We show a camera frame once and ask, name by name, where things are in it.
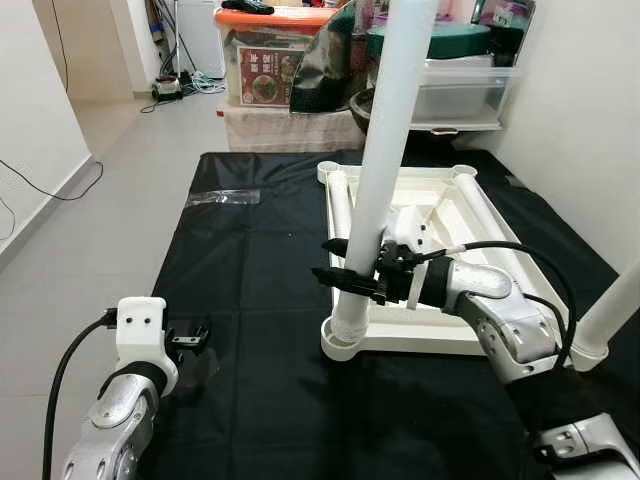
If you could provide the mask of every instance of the floor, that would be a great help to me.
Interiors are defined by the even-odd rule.
[[[96,133],[104,131],[99,121],[93,132],[83,129],[104,177],[82,200],[59,206],[0,273],[0,478],[40,477],[49,387],[73,337],[119,298],[151,292],[200,154],[228,150],[216,117],[221,100],[189,97],[131,121],[125,108],[112,125],[126,126],[110,130],[111,146]],[[90,110],[76,111],[99,120]],[[114,362],[113,332],[99,330],[69,365],[53,478]]]

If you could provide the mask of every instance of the white pvc pipe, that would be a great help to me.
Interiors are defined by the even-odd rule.
[[[329,201],[333,216],[333,231],[336,238],[349,238],[351,232],[351,200],[349,184],[342,170],[334,170],[327,175]]]
[[[389,9],[345,260],[345,268],[362,275],[372,273],[380,249],[437,8],[438,0],[395,0]],[[331,317],[337,339],[357,342],[364,336],[368,301],[340,292]]]
[[[490,238],[487,238],[486,240],[506,240],[507,238],[504,236],[502,229],[491,214],[483,196],[480,194],[480,186],[476,182],[474,175],[466,173],[464,171],[465,168],[469,167],[465,167],[463,165],[456,165],[454,167],[454,170],[457,170],[460,173],[455,174],[453,181],[460,192],[462,192],[462,195],[467,200],[467,203],[475,213],[476,217],[478,217],[482,225],[487,229],[487,233]],[[501,249],[499,254],[505,262],[506,270],[518,281],[522,291],[535,295],[537,293],[536,289],[529,280],[529,276],[524,271],[524,268],[516,254],[511,250],[506,249]]]
[[[604,292],[578,323],[571,348],[576,370],[586,372],[609,354],[609,340],[640,307],[640,258]]]

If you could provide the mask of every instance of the wire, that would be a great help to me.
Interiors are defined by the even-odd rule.
[[[176,42],[176,47],[178,45],[178,39],[180,39],[180,43],[182,43],[182,46],[184,47],[184,51],[187,54],[187,57],[189,57],[189,62],[191,63],[193,70],[194,71],[198,70],[198,67],[196,67],[196,64],[193,61],[193,58],[191,58],[191,52],[189,52],[189,48],[187,47],[187,44],[184,42],[184,39],[182,38],[182,34],[178,33],[178,36],[176,37],[175,19],[173,18],[173,14],[171,13],[171,10],[167,6],[167,3],[164,0],[154,0],[154,3],[156,4],[156,8],[158,9],[158,11],[160,12],[160,16],[166,20],[167,25],[173,32],[173,36]],[[174,56],[175,56],[175,47],[167,58],[172,59]],[[164,68],[165,66],[163,65],[163,67],[160,70],[160,73],[164,72]]]
[[[0,159],[0,163],[2,165],[4,165],[5,167],[7,167],[9,170],[11,170],[13,173],[15,173],[17,176],[19,176],[20,178],[22,178],[22,180],[24,180],[26,183],[28,183],[31,187],[33,187],[35,190],[37,190],[38,192],[47,195],[51,198],[55,198],[57,200],[62,200],[63,202],[72,202],[74,200],[79,200],[82,197],[84,197],[87,192],[89,190],[91,190],[91,188],[98,183],[98,181],[102,178],[102,175],[104,174],[104,164],[102,162],[95,162],[96,165],[98,165],[100,167],[100,173],[98,174],[98,176],[89,184],[89,186],[87,188],[85,188],[82,193],[80,193],[79,195],[75,196],[75,197],[60,197],[59,195],[55,195],[53,193],[49,193],[43,189],[41,189],[40,187],[36,186],[33,184],[33,182],[31,182],[31,180],[29,180],[24,174],[20,173],[18,170],[16,170],[14,167],[12,167],[11,165],[9,165],[7,162],[5,162],[4,160]]]
[[[564,326],[564,321],[562,320],[562,314],[560,313],[560,310],[558,310],[558,307],[556,307],[549,300],[545,300],[544,298],[536,297],[535,295],[531,295],[530,293],[523,293],[523,295],[524,295],[524,298],[526,298],[528,300],[531,300],[532,302],[540,303],[541,305],[544,305],[545,307],[547,307],[549,310],[551,310],[553,312],[553,315],[556,317],[556,323],[558,324],[558,331],[560,332],[560,339],[564,343],[564,337],[565,337],[565,335],[567,333],[567,330],[566,330],[566,328]]]
[[[152,105],[147,105],[146,107],[142,107],[140,109],[140,113],[153,113],[156,111],[156,107],[161,107],[162,105],[167,105],[169,103],[173,103],[175,102],[177,99],[175,100],[162,100],[159,102],[156,102]]]
[[[13,232],[16,229],[16,212],[14,212],[11,209],[11,207],[9,205],[7,205],[7,202],[5,202],[4,198],[2,198],[2,197],[0,197],[0,203],[2,203],[4,208],[9,210],[9,213],[11,213],[11,229],[9,230],[9,233],[7,233],[4,237],[0,237],[0,240],[7,240],[7,239],[11,238],[11,236],[13,235]]]
[[[562,347],[558,352],[558,358],[556,359],[556,363],[553,366],[554,370],[562,368],[564,366],[565,360],[569,357],[569,353],[571,352],[571,345],[573,344],[573,338],[575,337],[576,327],[578,325],[578,320],[576,318],[576,300],[573,294],[573,290],[571,290],[566,277],[544,253],[536,250],[533,247],[522,245],[521,243],[492,240],[485,242],[465,243],[454,248],[442,249],[435,252],[423,254],[420,255],[419,258],[422,262],[426,262],[428,260],[442,257],[450,253],[461,253],[466,250],[476,250],[480,248],[507,248],[510,250],[518,250],[527,253],[536,260],[544,263],[555,274],[557,280],[560,282],[564,290],[567,301],[567,309],[569,310],[567,331],[565,334],[565,338],[562,341]]]
[[[530,432],[526,433],[524,443],[522,445],[522,453],[520,455],[520,466],[518,467],[518,480],[526,480],[529,476],[527,474],[527,460],[529,459],[529,455],[531,455],[531,451],[533,450],[533,446],[536,443],[538,427],[533,427]]]
[[[58,396],[60,394],[60,387],[62,386],[62,377],[67,369],[69,360],[74,354],[78,346],[82,341],[95,329],[103,325],[109,325],[115,316],[116,310],[113,308],[108,309],[105,314],[100,317],[99,320],[93,322],[86,327],[78,336],[71,342],[71,345],[67,348],[60,359],[58,368],[53,377],[53,383],[51,384],[51,390],[49,392],[49,402],[47,404],[47,416],[44,423],[44,445],[42,451],[42,480],[51,480],[51,456],[53,452],[53,430],[56,421],[56,407],[58,405]]]
[[[169,7],[167,6],[167,3],[165,2],[165,0],[160,0],[162,2],[162,4],[164,5],[164,8],[166,9],[169,18],[171,19],[171,29],[173,30],[173,36],[176,36],[176,19],[173,17],[173,14],[171,13],[171,10],[169,10]],[[182,43],[182,46],[184,47],[184,51],[187,54],[187,57],[189,57],[189,62],[191,62],[191,66],[193,67],[193,70],[198,70],[198,67],[196,67],[196,64],[193,61],[193,58],[191,58],[191,53],[189,52],[189,48],[187,47],[187,44],[184,43],[184,39],[182,38],[182,34],[178,33],[178,37],[176,38],[176,46],[178,45],[178,38],[180,39],[180,43]]]
[[[60,21],[58,20],[55,0],[51,0],[51,6],[53,7],[53,17],[56,20],[56,28],[58,29],[58,38],[60,39],[60,48],[62,50],[62,60],[64,60],[64,91],[69,93],[69,65],[67,64],[67,54],[64,51],[64,42],[62,41],[62,32],[60,31]]]

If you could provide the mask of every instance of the label on box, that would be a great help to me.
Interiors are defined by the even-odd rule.
[[[493,24],[500,27],[510,27],[512,21],[513,12],[511,11],[511,4],[507,4],[504,7],[496,5],[493,13]]]
[[[303,54],[294,48],[238,47],[240,104],[288,107]]]

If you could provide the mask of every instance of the black cloth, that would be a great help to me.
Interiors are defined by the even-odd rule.
[[[260,189],[260,203],[186,208],[154,289],[177,333],[210,328],[207,351],[186,355],[143,457],[146,480],[513,479],[523,426],[484,358],[361,353],[328,360],[319,329],[330,291],[319,161],[357,164],[361,152],[207,153],[191,193]],[[486,152],[407,153],[405,164],[468,164],[520,240],[566,272],[579,314],[615,272],[535,193],[512,186]],[[638,321],[587,378],[637,440]],[[529,478],[542,478],[531,466]]]

